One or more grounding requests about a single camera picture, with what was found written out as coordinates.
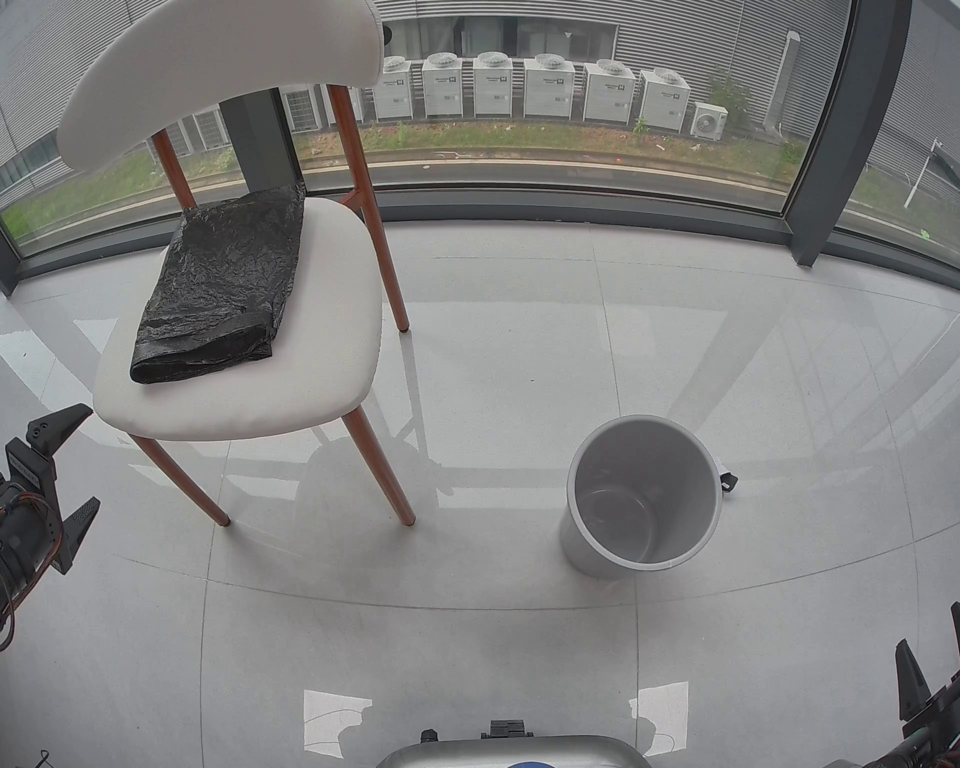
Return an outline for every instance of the bucket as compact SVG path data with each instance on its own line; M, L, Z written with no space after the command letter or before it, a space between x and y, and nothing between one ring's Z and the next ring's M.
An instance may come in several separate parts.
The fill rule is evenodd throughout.
M722 503L716 465L689 431L658 416L624 416L577 449L560 541L587 576L664 570L704 548Z

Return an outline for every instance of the building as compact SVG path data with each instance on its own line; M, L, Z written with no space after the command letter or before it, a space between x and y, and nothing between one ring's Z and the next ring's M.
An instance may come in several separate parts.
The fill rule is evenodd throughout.
M159 2L7 0L4 6L0 0L0 207L69 173L55 129L74 83L121 30ZM960 30L926 4L932 2L914 4L897 89L871 155L872 164L906 180L916 178L934 137L960 153L960 86L953 81ZM692 88L691 103L709 100L716 71L730 72L749 88L757 122L794 33L800 44L778 122L801 140L820 120L850 14L849 0L380 0L378 7L394 32L388 54L421 60L444 50L465 57L486 50L519 58L559 53L581 64L578 79L584 61L615 58L635 71L678 71ZM295 130L319 127L316 91L294 90L286 98L290 113L300 116ZM181 153L228 142L215 105L184 117L171 134ZM924 176L924 187L960 200L934 173Z

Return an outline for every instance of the white chair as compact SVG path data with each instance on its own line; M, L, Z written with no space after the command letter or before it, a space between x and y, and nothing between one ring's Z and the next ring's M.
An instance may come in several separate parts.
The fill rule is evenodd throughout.
M131 381L133 342L161 256L133 291L97 371L97 415L129 433L220 525L229 525L227 514L157 440L243 440L343 419L400 521L414 523L360 407L380 348L381 277L397 328L409 327L346 88L373 85L382 61L383 28L368 0L166 0L93 62L60 121L60 154L80 170L99 168L151 136L178 201L190 207L193 195L164 126L244 93L341 84L329 94L354 189L339 203L306 200L297 276L273 356L184 381ZM355 215L360 209L366 227Z

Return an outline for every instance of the chair backrest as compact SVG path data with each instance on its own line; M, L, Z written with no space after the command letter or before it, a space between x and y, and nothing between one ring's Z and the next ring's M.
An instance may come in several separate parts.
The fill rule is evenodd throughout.
M166 0L77 83L60 156L93 170L211 104L293 83L373 85L382 63L372 0Z

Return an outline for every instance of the folded garbage bag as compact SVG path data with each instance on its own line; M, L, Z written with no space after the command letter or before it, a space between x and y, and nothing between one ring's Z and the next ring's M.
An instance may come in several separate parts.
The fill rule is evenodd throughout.
M178 381L271 356L294 286L302 184L183 211L133 345L130 378Z

